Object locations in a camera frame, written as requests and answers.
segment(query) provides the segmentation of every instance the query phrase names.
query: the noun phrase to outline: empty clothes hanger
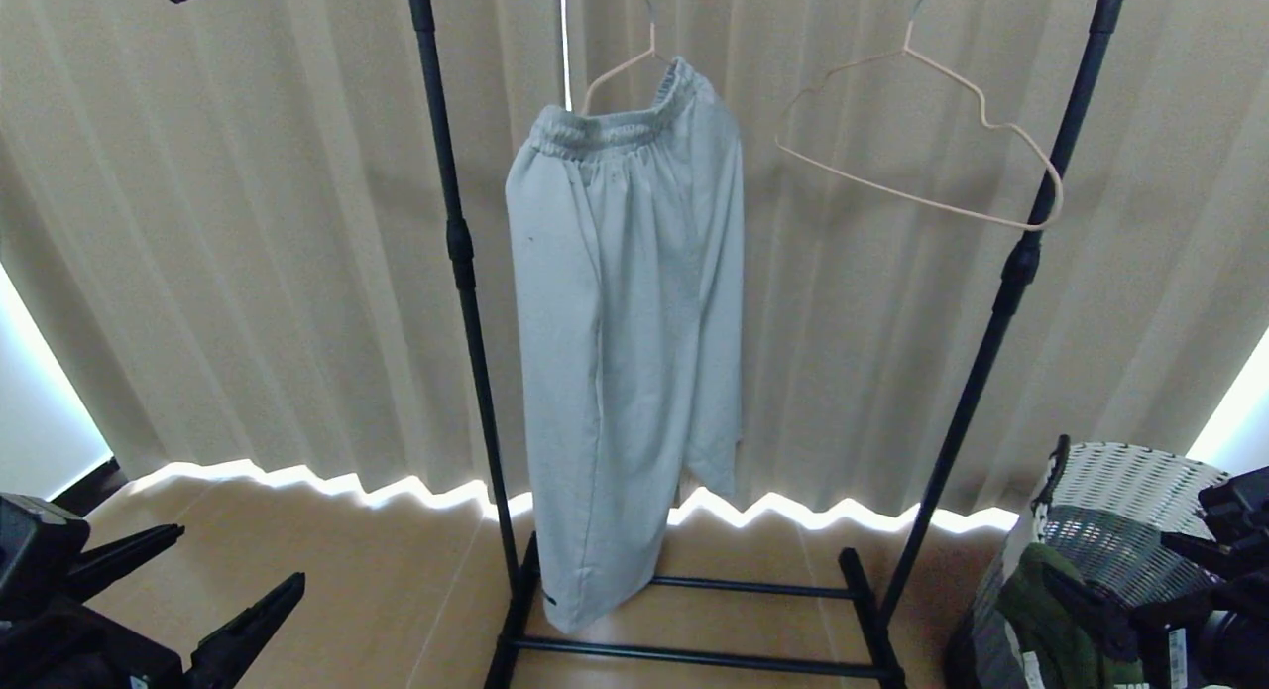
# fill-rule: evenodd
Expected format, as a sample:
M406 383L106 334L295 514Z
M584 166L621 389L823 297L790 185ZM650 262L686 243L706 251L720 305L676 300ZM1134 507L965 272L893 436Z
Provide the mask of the empty clothes hanger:
M912 6L911 15L907 19L907 29L905 30L904 44L901 48L897 48L897 51L892 52L874 53L874 56L863 57L863 60L851 61L848 62L848 65L835 66L835 69L829 70L829 72L825 74L824 79L820 80L820 84L813 85L812 88L802 89L801 93L797 93L797 96L793 96L792 100L789 100L788 105L784 105L784 110L780 112L779 128L777 129L775 133L775 146L779 147L782 152L787 152L787 155L796 156L798 157L798 160L802 161L807 161L807 164L815 165L817 166L817 169L827 170L829 174L840 175L840 178L843 179L850 179L850 181L854 181L857 184L864 184L864 187L874 188L878 192L891 193L891 195L895 197L907 198L907 200L911 202L919 202L919 204L921 206L935 207L935 209L948 211L948 213L970 216L970 218L986 220L986 222L989 223L1006 225L1010 228L1020 228L1022 231L1043 231L1043 228L1048 228L1052 223L1056 223L1058 217L1062 214L1062 197L1063 197L1062 175L1057 173L1057 169L1053 165L1053 162L1048 160L1046 152L1041 150L1039 143L1036 143L1034 138L1032 138L1028 132L1024 132L1024 129L1022 129L1022 126L994 124L991 123L991 121L987 121L987 96L986 94L982 93L982 89L978 89L977 84L971 82L971 80L966 80L964 76L957 75L956 71L948 70L947 66L939 65L939 62L930 60L930 57L925 57L924 53L916 52L915 48L912 48L912 24L916 20L916 10L919 10L921 3L924 1L925 0L917 0L915 6ZM956 207L950 204L944 204L943 202L929 200L929 198L916 197L912 195L911 193L897 190L897 188L890 188L886 187L884 184L877 184L876 181L869 181L869 179L860 178L860 175L848 174L844 170L834 169L834 166L821 164L821 161L816 161L811 156L802 155L802 152L793 151L788 146L784 146L784 143L780 142L779 129L786 128L788 123L789 112L793 110L793 105L796 105L797 102L802 99L802 96L806 96L806 94L811 93L820 93L821 89L824 89L825 85L829 84L829 80L832 79L832 76L841 74L841 71L854 69L854 66L872 65L872 62L876 61L890 60L890 57L911 57L911 60L920 62L920 65L929 66L930 70L938 71L939 75L947 76L948 80L953 80L953 82L961 84L962 88L970 89L970 91L975 93L975 96L978 98L978 124L982 126L983 129L1009 129L1009 132L1016 135L1016 137L1019 137L1024 143L1027 143L1029 150L1033 151L1034 155L1043 161L1048 179L1049 181L1053 183L1053 209L1046 222L1038 225L1030 225L1030 223L1018 222L1018 220L997 218L997 216L978 213L978 211L963 209L963 207Z
M586 88L586 98L581 103L582 115L590 114L590 100L591 98L595 96L595 89L599 89L600 84L612 80L613 76L621 75L622 71L629 70L631 66L638 65L638 62L645 60L659 60L665 62L666 66L670 65L670 60L662 57L661 52L657 51L656 48L656 6L652 6L652 0L643 0L643 4L647 5L647 20L648 20L647 49L637 53L637 56L631 57L631 60L628 61L623 61L622 65L617 65L614 69L608 70L603 75L599 75L598 79L594 80L594 82L590 82L590 88Z

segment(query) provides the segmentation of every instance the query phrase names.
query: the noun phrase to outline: curtain fold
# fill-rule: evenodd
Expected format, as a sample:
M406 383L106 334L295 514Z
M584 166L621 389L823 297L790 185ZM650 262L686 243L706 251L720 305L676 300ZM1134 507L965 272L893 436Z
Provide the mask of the curtain fold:
M643 0L434 0L511 492L527 490L503 183L537 112L647 47ZM926 0L914 46L1047 147L1095 0ZM1016 233L775 150L916 0L652 0L740 121L747 506L911 505ZM1265 3L1129 0L947 505L1015 505L1060 433L1184 453L1269 326ZM0 260L131 473L251 458L487 477L401 0L0 0ZM646 107L657 66L598 93ZM1027 216L1041 165L912 62L792 112L797 151Z

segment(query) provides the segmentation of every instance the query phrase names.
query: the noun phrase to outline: light blue pants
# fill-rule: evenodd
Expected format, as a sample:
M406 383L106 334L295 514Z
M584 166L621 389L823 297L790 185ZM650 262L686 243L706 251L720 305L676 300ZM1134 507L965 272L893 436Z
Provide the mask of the light blue pants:
M648 110L548 107L506 180L547 618L656 567L684 463L732 492L744 197L736 122L676 60Z

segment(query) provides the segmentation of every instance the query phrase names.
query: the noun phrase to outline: barcode sticker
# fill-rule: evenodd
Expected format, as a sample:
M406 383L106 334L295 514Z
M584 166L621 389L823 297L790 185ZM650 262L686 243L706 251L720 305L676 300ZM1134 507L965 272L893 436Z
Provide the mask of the barcode sticker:
M1184 627L1167 633L1167 653L1171 662L1173 689L1187 689L1189 685L1189 667L1185 662Z
M1027 689L1044 689L1044 676L1039 673L1039 657L1036 652L1023 655L1023 673L1027 675Z

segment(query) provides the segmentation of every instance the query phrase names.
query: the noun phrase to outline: woven basket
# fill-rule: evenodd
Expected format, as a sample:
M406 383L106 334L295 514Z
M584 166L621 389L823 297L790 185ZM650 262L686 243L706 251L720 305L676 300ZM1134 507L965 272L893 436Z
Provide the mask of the woven basket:
M1228 476L1165 450L1128 444L1079 444L1055 454L1036 502L1009 533L948 642L949 689L1027 689L996 598L1029 543L1070 560L1084 580L1131 605L1167 600L1212 585L1194 563L1159 544L1161 530L1211 539L1198 516L1198 492Z

